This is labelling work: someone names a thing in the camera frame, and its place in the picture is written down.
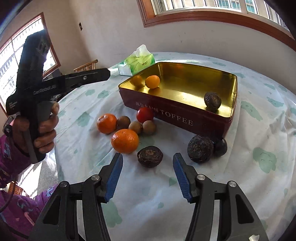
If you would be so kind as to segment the purple patterned sleeve forearm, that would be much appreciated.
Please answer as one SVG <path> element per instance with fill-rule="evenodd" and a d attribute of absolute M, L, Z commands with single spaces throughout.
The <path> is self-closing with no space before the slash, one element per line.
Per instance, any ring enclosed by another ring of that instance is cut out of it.
<path fill-rule="evenodd" d="M 1 240 L 27 240 L 57 185 L 34 198 L 15 194 L 18 174 L 31 165 L 13 139 L 1 137 Z"/>

